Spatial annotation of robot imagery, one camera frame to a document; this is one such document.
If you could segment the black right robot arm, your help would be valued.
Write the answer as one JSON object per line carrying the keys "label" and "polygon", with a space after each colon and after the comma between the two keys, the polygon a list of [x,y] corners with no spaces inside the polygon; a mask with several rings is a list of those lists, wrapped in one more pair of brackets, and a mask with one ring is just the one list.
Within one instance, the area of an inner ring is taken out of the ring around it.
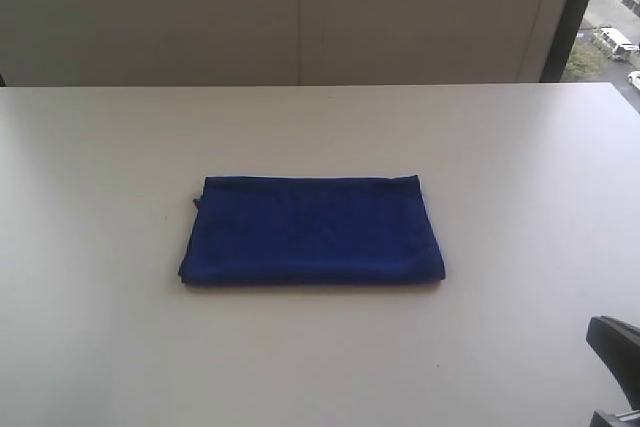
{"label": "black right robot arm", "polygon": [[639,328],[609,316],[592,317],[586,342],[612,374],[631,408],[622,414],[596,410],[590,426],[638,426]]}

